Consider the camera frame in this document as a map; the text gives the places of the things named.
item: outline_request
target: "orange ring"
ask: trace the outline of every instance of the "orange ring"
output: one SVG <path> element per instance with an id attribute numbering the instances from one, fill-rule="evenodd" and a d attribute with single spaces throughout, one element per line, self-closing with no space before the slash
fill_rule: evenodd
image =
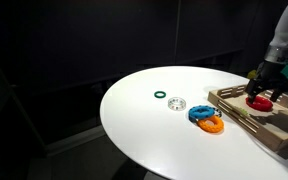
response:
<path id="1" fill-rule="evenodd" d="M 206 121 L 211 121 L 214 123 L 214 125 L 213 126 L 209 125 L 206 123 Z M 224 129 L 224 123 L 222 119 L 214 115 L 209 118 L 198 120 L 197 125 L 204 131 L 210 132 L 210 133 L 217 133 L 217 132 L 222 131 L 222 129 Z"/>

